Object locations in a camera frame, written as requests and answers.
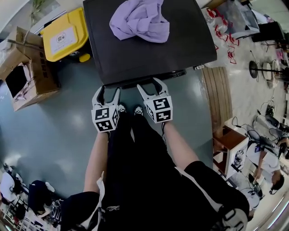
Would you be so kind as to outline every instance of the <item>open cardboard box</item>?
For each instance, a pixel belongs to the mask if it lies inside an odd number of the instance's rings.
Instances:
[[[10,33],[8,39],[23,43],[27,31],[17,27]],[[26,42],[43,47],[43,40],[33,33],[28,34]],[[35,50],[19,44],[8,43],[8,47],[0,50],[0,79],[5,81],[13,98],[13,108],[17,111],[31,104],[37,103],[55,94],[59,88],[54,81],[47,65],[44,50]],[[25,75],[18,67],[26,65],[30,72],[30,79],[24,80]],[[19,98],[17,92],[22,91],[23,97]]]

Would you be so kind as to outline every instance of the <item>yellow bin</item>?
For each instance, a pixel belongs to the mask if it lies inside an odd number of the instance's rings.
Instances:
[[[82,7],[57,18],[41,34],[48,61],[56,62],[69,55],[77,55],[80,62],[90,59],[89,54],[79,51],[89,38]]]

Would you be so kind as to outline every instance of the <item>gray floor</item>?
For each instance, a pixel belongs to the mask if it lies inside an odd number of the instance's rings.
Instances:
[[[210,111],[201,72],[187,72],[165,81],[172,96],[174,124],[199,158],[212,167]],[[91,100],[101,82],[93,60],[66,66],[59,78],[62,88],[57,95],[17,112],[7,86],[0,86],[0,160],[15,165],[26,184],[47,180],[66,197],[83,189],[97,134]],[[153,90],[152,85],[145,88]],[[113,92],[106,90],[108,100]],[[121,91],[121,101],[132,108],[142,98],[137,88],[131,88]],[[149,121],[160,132],[161,125]]]

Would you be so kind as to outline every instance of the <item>shoe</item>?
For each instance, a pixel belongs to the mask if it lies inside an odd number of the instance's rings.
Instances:
[[[49,184],[48,182],[45,182],[46,187],[48,188],[49,191],[51,192],[55,192],[55,189],[51,186],[51,184]]]
[[[141,115],[141,116],[144,115],[143,108],[142,108],[142,106],[140,104],[135,105],[135,107],[134,107],[134,115]]]
[[[126,112],[126,106],[125,106],[125,104],[124,103],[119,103],[119,105],[118,105],[118,111],[119,112]]]

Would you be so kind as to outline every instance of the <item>purple cloth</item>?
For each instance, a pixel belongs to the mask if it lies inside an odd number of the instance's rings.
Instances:
[[[162,16],[162,4],[163,0],[125,1],[109,22],[113,34],[119,40],[137,35],[149,42],[166,42],[170,23]]]

